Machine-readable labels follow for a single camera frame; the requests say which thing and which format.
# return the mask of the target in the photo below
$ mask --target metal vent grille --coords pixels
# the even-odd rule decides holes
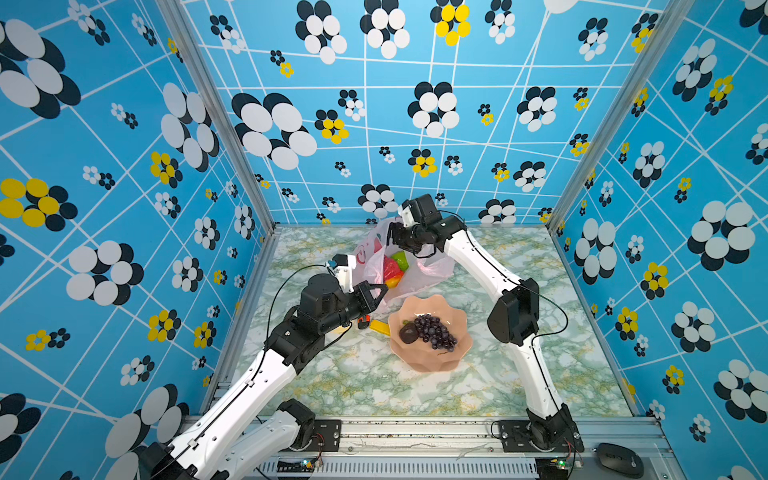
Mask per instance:
[[[261,471],[275,478],[306,477],[306,473],[277,473],[273,459]],[[538,478],[532,458],[344,458],[323,459],[312,478]]]

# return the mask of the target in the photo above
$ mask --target computer mouse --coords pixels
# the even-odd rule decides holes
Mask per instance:
[[[598,460],[605,468],[629,478],[641,478],[644,474],[640,456],[620,445],[601,443],[598,445]]]

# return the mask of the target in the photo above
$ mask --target red fruit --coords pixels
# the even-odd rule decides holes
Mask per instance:
[[[398,273],[402,273],[400,265],[398,265],[395,260],[392,260],[389,257],[384,257],[384,280],[389,280]]]

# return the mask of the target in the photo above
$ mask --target dark fruit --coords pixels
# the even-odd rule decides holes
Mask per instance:
[[[413,323],[407,323],[400,329],[400,339],[404,343],[414,343],[419,338],[419,332]]]

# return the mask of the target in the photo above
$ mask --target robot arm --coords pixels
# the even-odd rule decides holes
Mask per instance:
[[[512,355],[525,388],[531,440],[549,450],[574,423],[568,406],[554,387],[541,354],[538,332],[538,284],[523,280],[504,268],[467,230],[458,217],[443,218],[429,195],[407,200],[398,209],[403,223],[391,223],[389,238],[395,245],[418,255],[424,245],[445,252],[482,285],[494,307],[488,328],[503,343],[511,343]]]
[[[227,393],[168,446],[155,442],[141,453],[142,480],[239,480],[275,452],[307,444],[315,415],[296,400],[283,402],[266,423],[240,436],[267,402],[325,348],[326,333],[351,326],[379,306],[387,285],[352,286],[354,266],[354,257],[336,255],[328,263],[333,275],[310,278],[300,304],[288,310],[264,350]],[[379,291],[376,297],[374,290]]]

